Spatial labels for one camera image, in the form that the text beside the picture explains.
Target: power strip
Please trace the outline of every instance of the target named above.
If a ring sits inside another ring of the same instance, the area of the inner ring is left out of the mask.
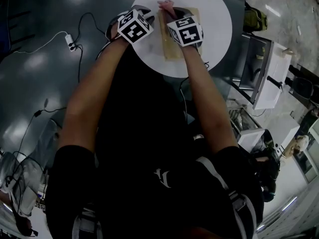
[[[75,44],[74,44],[72,36],[70,34],[66,35],[65,36],[65,40],[66,40],[66,43],[67,43],[70,51],[75,51],[76,47],[75,47]]]

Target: wrist marker cube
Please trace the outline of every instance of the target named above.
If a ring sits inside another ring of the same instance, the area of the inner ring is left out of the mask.
[[[203,41],[202,28],[196,16],[179,19],[167,26],[173,40],[182,47]]]
[[[136,43],[153,32],[152,26],[135,9],[118,19],[118,33],[130,44]]]

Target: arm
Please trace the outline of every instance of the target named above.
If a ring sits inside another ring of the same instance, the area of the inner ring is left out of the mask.
[[[109,44],[80,82],[67,106],[59,148],[77,145],[94,152],[99,118],[116,67],[128,45],[122,38]]]
[[[182,47],[190,87],[204,131],[213,153],[229,146],[238,146],[226,103],[212,81],[200,55],[192,46]]]

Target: white box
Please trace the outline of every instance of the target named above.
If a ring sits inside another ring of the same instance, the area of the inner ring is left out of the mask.
[[[118,19],[118,33],[130,44],[136,43],[153,32],[152,26],[135,9]]]
[[[203,31],[196,16],[176,20],[167,26],[174,41],[182,47],[203,41]]]
[[[275,117],[269,122],[267,129],[273,138],[278,155],[284,152],[299,128],[300,125],[289,114]]]

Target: white cable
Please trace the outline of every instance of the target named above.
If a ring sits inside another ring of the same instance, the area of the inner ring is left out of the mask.
[[[46,44],[44,44],[43,46],[41,46],[40,48],[37,48],[36,50],[34,50],[34,51],[32,51],[32,52],[27,52],[27,51],[15,51],[14,53],[26,53],[26,54],[32,54],[32,53],[34,53],[34,52],[37,52],[39,49],[42,49],[44,46],[46,46],[47,44],[49,44],[58,34],[60,34],[60,33],[66,33],[66,35],[68,35],[68,33],[67,32],[65,32],[65,31],[60,31],[60,32],[58,32],[58,33],[56,33],[54,36],[53,36],[53,38],[51,39],[51,40],[49,40]]]

